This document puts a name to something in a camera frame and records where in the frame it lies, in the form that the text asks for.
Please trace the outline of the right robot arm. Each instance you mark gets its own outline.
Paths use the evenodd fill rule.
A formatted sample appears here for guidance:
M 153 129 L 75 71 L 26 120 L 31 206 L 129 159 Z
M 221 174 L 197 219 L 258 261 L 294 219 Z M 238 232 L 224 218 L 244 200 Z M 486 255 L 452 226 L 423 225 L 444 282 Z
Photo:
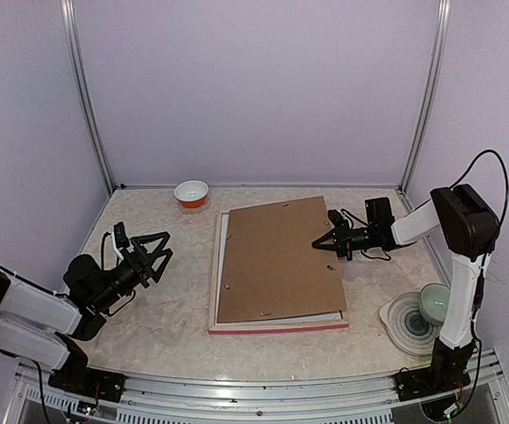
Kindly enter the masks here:
M 467 362 L 475 348 L 475 320 L 482 303 L 488 261 L 501 229 L 501 219 L 469 184 L 436 188 L 429 200 L 397 219 L 386 197 L 365 202 L 366 221 L 355 227 L 346 210 L 331 209 L 333 227 L 313 241 L 314 249 L 351 260 L 353 252 L 409 246 L 440 230 L 452 254 L 450 302 L 437 336 L 429 367 L 403 374 L 434 392 L 451 383 L 467 383 Z

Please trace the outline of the pink wooden picture frame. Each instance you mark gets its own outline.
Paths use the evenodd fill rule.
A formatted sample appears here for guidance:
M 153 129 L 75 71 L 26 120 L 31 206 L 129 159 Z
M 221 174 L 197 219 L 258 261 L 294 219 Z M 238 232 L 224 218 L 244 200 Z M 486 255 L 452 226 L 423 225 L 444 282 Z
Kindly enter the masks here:
M 214 245 L 211 281 L 209 289 L 209 320 L 208 333 L 212 336 L 243 336 L 243 335 L 271 335 L 321 330 L 347 329 L 349 322 L 346 312 L 325 314 L 324 320 L 315 317 L 299 317 L 281 320 L 267 320 L 263 322 L 223 324 L 217 320 L 219 295 L 222 288 L 222 272 L 224 265 L 224 250 L 228 235 L 229 212 L 220 212 L 216 221 L 216 239 Z

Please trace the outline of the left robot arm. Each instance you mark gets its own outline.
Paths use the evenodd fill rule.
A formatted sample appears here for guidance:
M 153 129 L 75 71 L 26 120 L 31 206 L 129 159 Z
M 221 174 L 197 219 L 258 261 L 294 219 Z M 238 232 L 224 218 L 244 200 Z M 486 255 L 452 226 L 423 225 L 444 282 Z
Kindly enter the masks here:
M 80 341 L 132 302 L 137 286 L 158 282 L 173 256 L 170 233 L 128 238 L 123 223 L 111 233 L 118 263 L 105 269 L 81 254 L 64 275 L 67 292 L 41 287 L 0 264 L 0 352 L 49 368 L 49 384 L 71 392 L 100 391 L 122 377 L 89 367 Z

